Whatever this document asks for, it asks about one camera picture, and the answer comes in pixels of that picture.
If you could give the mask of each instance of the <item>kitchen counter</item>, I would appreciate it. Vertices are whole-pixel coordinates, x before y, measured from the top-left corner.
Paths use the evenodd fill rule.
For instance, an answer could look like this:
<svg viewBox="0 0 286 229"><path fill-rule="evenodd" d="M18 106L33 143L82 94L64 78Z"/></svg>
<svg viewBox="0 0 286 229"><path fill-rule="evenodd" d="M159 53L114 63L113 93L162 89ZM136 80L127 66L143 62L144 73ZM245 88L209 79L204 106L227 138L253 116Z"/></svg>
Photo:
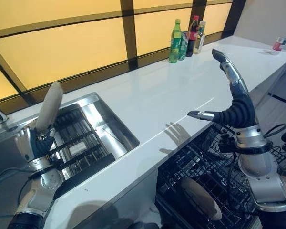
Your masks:
<svg viewBox="0 0 286 229"><path fill-rule="evenodd" d="M211 50L224 52L253 90L286 63L286 51L272 56L268 45L231 36L205 45L199 55L176 64L159 61L135 71L64 94L62 103L91 92L109 105L140 144L108 167L57 199L45 228L75 226L104 203L122 196L200 133L209 122L186 116L191 110L221 111L232 101L229 83ZM10 115L11 122L36 115L33 107ZM97 203L94 209L69 218L74 209Z"/></svg>

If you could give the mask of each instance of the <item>silver joint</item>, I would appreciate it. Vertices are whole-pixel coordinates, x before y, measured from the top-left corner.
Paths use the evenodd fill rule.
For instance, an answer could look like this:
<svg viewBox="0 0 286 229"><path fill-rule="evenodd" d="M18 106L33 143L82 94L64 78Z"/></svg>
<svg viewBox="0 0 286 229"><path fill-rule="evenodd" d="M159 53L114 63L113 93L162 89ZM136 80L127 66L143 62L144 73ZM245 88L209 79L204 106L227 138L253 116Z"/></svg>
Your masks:
<svg viewBox="0 0 286 229"><path fill-rule="evenodd" d="M239 80L242 78L240 73L236 70L234 65L230 61L225 61L221 63L223 70L227 78L229 79L230 83L234 86L239 83Z"/></svg>
<svg viewBox="0 0 286 229"><path fill-rule="evenodd" d="M237 139L236 144L240 149L262 147L268 143L259 125L235 129L235 133Z"/></svg>
<svg viewBox="0 0 286 229"><path fill-rule="evenodd" d="M31 168L33 171L39 171L42 169L45 169L47 167L50 167L51 164L48 161L46 157L39 157L35 160L32 160L28 163L29 168Z"/></svg>

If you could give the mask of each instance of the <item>black cable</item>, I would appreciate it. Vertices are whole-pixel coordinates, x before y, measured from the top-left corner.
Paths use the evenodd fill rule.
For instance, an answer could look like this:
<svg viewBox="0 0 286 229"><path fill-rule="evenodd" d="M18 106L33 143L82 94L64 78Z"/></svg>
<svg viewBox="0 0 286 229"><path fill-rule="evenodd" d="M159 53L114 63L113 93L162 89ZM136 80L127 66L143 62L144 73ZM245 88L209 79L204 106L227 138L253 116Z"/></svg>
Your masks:
<svg viewBox="0 0 286 229"><path fill-rule="evenodd" d="M30 181L30 180L28 179L28 180L23 184L23 186L22 186L21 189L20 189L20 192L19 192L19 194L18 194L18 199L17 199L17 206L19 206L19 204L20 204L21 193L22 193L24 187L28 184L29 181ZM0 218L10 218L10 217L13 217L13 216L14 216L14 215L0 215Z"/></svg>
<svg viewBox="0 0 286 229"><path fill-rule="evenodd" d="M278 127L282 126L282 128L278 129L277 131L272 132L273 130L277 129ZM281 131L286 129L286 123L281 123L279 125L275 125L274 127L272 127L270 130L268 130L265 134L264 137L271 137L273 135L276 135L278 133L280 133Z"/></svg>
<svg viewBox="0 0 286 229"><path fill-rule="evenodd" d="M14 215L0 215L0 218L10 218L13 217Z"/></svg>
<svg viewBox="0 0 286 229"><path fill-rule="evenodd" d="M20 192L19 192L19 194L18 194L18 199L17 199L17 206L19 206L19 204L20 204L21 193L22 193L24 187L28 184L29 181L30 181L30 180L28 179L28 180L23 184L22 188L20 189Z"/></svg>
<svg viewBox="0 0 286 229"><path fill-rule="evenodd" d="M232 201L231 201L231 176L232 176L232 171L233 171L233 168L235 166L235 164L237 163L237 160L236 160L236 153L234 153L234 159L233 159L233 162L231 163L231 167L229 169L229 172L228 172L228 178L227 178L227 199L228 199L228 204L229 204L229 207L232 211L236 212L236 213L241 213L241 214L245 214L245 215L253 215L253 216L258 216L257 213L253 213L253 212L249 212L249 211L241 211L241 210L238 210L238 209L235 209L232 205Z"/></svg>
<svg viewBox="0 0 286 229"><path fill-rule="evenodd" d="M2 176L4 173L6 173L7 171L10 171L10 170L15 170L15 171L18 171L18 172L23 172L23 173L31 173L33 171L30 171L30 170L25 170L25 169L20 169L20 168L16 168L16 167L11 167L11 168L7 168L5 170L3 170L2 172L0 172L0 176Z"/></svg>

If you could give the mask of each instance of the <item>black dish rack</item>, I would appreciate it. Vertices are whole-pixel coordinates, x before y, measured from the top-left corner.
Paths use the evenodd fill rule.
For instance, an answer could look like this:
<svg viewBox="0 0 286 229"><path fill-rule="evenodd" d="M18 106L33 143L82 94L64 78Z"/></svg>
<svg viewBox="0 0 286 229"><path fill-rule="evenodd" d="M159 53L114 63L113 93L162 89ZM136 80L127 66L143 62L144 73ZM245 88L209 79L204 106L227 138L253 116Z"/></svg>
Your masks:
<svg viewBox="0 0 286 229"><path fill-rule="evenodd" d="M54 128L54 144L48 157L62 171L65 180L55 193L56 199L115 159L78 104L61 109Z"/></svg>
<svg viewBox="0 0 286 229"><path fill-rule="evenodd" d="M221 137L234 134L229 127L212 124L159 167L156 202L174 215L183 228L260 228L245 175L235 162L237 158L233 153L222 154L219 151ZM271 153L278 164L286 159L286 152L279 146L273 147ZM227 193L228 173L232 165ZM221 220L212 221L190 204L180 185L183 177L190 177L212 196L222 212Z"/></svg>

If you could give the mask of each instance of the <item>dishwasher rack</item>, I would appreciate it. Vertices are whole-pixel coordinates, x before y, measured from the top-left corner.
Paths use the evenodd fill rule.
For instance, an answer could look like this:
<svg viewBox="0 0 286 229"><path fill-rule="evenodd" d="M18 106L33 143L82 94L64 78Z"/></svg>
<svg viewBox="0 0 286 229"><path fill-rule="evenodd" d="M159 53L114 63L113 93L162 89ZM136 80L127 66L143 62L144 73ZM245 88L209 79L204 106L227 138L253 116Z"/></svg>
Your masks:
<svg viewBox="0 0 286 229"><path fill-rule="evenodd" d="M237 158L233 153L220 153L218 143L222 136L232 137L234 134L227 126L212 124L159 167L157 202L164 209L171 209L173 215L178 215L183 227L247 229L256 223L256 215L245 214L254 213L255 206L245 175L237 163L230 180L229 198L233 209L227 201L228 172ZM278 163L286 159L286 152L279 146L273 147L271 153ZM189 203L180 185L183 177L190 177L212 196L222 212L221 220L212 221Z"/></svg>

